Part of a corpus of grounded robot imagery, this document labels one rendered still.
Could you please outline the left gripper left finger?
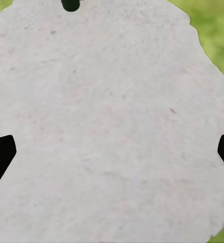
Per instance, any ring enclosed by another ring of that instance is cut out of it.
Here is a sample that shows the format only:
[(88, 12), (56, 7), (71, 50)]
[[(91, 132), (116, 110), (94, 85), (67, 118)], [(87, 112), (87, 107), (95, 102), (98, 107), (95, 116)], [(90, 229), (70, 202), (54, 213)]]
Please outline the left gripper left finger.
[(16, 144), (12, 135), (0, 137), (0, 179), (16, 154)]

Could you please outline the pesticide atomizer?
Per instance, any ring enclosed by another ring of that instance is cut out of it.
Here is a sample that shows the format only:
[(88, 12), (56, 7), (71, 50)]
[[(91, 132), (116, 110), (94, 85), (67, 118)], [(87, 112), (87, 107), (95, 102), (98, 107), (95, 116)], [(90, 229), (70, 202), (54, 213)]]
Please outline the pesticide atomizer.
[(68, 12), (74, 12), (79, 9), (80, 0), (61, 0), (63, 8)]

